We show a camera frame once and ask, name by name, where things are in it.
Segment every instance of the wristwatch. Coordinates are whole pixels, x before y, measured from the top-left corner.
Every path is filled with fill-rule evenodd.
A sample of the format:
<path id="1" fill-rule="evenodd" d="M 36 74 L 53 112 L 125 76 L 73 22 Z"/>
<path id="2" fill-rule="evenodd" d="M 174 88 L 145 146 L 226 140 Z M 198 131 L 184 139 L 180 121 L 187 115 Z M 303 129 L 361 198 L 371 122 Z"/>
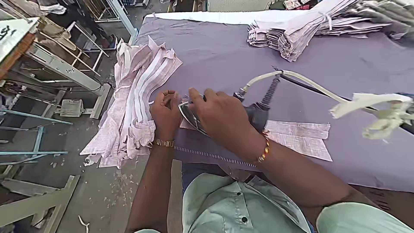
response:
<path id="1" fill-rule="evenodd" d="M 174 147 L 174 140 L 173 141 L 164 141 L 159 138 L 155 139 L 155 145 L 165 146 L 165 147 Z"/>

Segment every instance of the hand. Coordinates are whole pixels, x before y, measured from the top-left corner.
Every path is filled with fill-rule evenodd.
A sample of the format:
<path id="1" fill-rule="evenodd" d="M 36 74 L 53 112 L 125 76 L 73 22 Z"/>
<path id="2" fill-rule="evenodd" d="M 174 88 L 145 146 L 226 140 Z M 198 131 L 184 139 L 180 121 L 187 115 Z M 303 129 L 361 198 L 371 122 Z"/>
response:
<path id="1" fill-rule="evenodd" d="M 190 109 L 198 115 L 211 138 L 245 161 L 255 161 L 261 156 L 265 138 L 250 124 L 238 99 L 209 88 L 204 92 L 206 101 L 196 89 L 190 88 L 188 92 L 193 100 Z"/>
<path id="2" fill-rule="evenodd" d="M 174 140 L 182 116 L 178 109 L 178 92 L 165 90 L 158 93 L 149 112 L 155 122 L 155 137 L 164 141 Z"/>

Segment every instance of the concrete floor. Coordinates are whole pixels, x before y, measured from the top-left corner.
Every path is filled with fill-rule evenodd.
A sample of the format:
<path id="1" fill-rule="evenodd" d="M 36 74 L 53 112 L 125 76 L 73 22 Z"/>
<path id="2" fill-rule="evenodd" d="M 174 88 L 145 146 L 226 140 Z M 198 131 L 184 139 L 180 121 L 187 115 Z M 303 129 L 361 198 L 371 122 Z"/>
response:
<path id="1" fill-rule="evenodd" d="M 161 5 L 158 0 L 151 0 L 147 9 L 128 8 L 128 13 L 133 25 L 140 28 L 146 14 L 166 12 L 167 7 L 168 5 Z M 110 33 L 124 37 L 124 40 L 128 41 L 125 29 L 113 25 L 107 25 L 107 27 L 111 28 Z M 103 59 L 98 68 L 99 73 L 102 74 L 103 82 L 113 83 L 115 62 L 115 54 L 112 54 L 110 59 Z M 68 95 L 71 98 L 84 99 L 85 108 L 92 107 L 91 104 L 95 98 L 90 93 L 72 92 Z M 37 102 L 32 113 L 40 115 L 45 107 L 45 104 Z M 148 157 L 143 156 L 137 160 L 130 160 L 120 170 L 116 167 L 97 168 L 97 164 L 84 167 L 83 162 L 86 156 L 80 156 L 79 152 L 96 134 L 99 120 L 91 119 L 87 115 L 61 119 L 73 122 L 73 125 L 56 124 L 45 127 L 41 151 L 67 150 L 69 153 L 56 157 L 53 155 L 42 157 L 38 163 L 25 165 L 15 178 L 62 188 L 69 175 L 81 175 L 57 232 L 85 232 L 85 227 L 80 224 L 78 215 L 85 223 L 90 223 L 89 231 L 91 233 L 123 232 Z M 32 127 L 42 123 L 44 122 L 41 120 L 27 118 L 22 127 Z M 35 131 L 18 132 L 13 142 L 0 145 L 0 150 L 32 150 L 35 138 Z M 171 233 L 182 232 L 181 209 L 181 162 L 175 160 L 172 169 L 172 188 L 168 210 L 168 231 Z M 27 221 L 28 219 L 25 219 L 16 225 L 18 228 L 24 229 L 25 232 L 36 232 L 33 227 L 28 228 L 24 225 Z"/>

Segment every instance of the ironing table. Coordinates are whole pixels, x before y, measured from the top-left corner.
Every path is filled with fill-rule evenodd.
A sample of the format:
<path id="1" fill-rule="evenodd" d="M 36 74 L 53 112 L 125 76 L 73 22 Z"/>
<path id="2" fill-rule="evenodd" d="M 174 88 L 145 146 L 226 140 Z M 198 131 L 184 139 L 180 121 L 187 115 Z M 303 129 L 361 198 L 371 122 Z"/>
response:
<path id="1" fill-rule="evenodd" d="M 206 88 L 232 95 L 251 78 L 272 72 L 273 67 L 298 72 L 337 95 L 352 98 L 355 92 L 413 93 L 414 49 L 404 48 L 384 34 L 368 39 L 314 37 L 296 62 L 283 59 L 270 48 L 251 47 L 246 42 L 247 25 L 231 25 L 190 20 L 147 17 L 136 44 L 146 44 L 150 35 L 156 43 L 173 48 L 183 65 L 161 89 L 188 93 Z M 272 79 L 255 83 L 243 102 L 260 101 Z M 152 93 L 150 101 L 160 90 Z M 364 127 L 375 121 L 371 114 L 356 111 L 341 119 L 328 112 L 333 99 L 281 80 L 270 104 L 270 120 L 330 123 L 324 140 L 333 162 L 311 158 L 345 182 L 382 189 L 414 192 L 414 135 L 398 128 L 386 141 L 362 137 Z M 224 157 L 225 163 L 237 157 L 201 133 L 180 129 L 177 159 L 188 163 L 222 163 L 209 155 Z M 243 163 L 236 167 L 255 170 Z"/>

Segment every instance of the mint green shirt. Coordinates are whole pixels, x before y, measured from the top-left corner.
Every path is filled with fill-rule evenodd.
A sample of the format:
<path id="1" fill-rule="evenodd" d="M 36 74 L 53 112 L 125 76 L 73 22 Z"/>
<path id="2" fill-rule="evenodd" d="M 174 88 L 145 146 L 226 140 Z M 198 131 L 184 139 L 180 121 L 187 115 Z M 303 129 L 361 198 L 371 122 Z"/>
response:
<path id="1" fill-rule="evenodd" d="M 414 233 L 394 216 L 366 204 L 324 208 L 319 233 Z M 140 230 L 137 233 L 156 233 Z M 183 197 L 183 233 L 311 233 L 299 207 L 281 190 L 254 177 L 248 183 L 203 173 Z"/>

